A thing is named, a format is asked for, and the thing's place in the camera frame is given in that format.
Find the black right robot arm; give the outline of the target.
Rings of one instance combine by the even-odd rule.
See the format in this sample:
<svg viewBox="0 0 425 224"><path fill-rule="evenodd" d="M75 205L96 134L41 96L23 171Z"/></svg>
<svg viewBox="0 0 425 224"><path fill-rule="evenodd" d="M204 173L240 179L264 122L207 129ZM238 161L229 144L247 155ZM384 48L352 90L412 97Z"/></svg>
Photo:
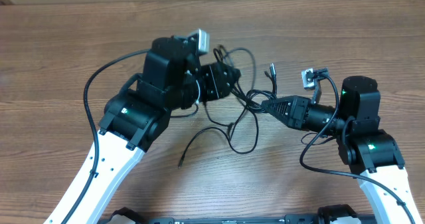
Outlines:
<svg viewBox="0 0 425 224"><path fill-rule="evenodd" d="M332 136L349 171L303 167L314 172L356 179L377 223L421 223L405 161L395 139L380 129L381 94L376 80L347 77L334 107L302 96L265 100L263 109L289 128Z"/></svg>

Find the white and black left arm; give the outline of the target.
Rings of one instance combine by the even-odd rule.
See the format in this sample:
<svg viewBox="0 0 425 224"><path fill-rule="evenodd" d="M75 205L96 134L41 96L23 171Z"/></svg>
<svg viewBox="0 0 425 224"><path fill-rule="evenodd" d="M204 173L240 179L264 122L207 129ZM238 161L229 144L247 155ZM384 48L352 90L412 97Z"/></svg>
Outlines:
<svg viewBox="0 0 425 224"><path fill-rule="evenodd" d="M47 223L97 223L127 174L141 161L169 125L172 111L224 98L241 76L237 68L216 61L202 65L209 37L155 39L143 71L133 75L108 101L94 143Z"/></svg>

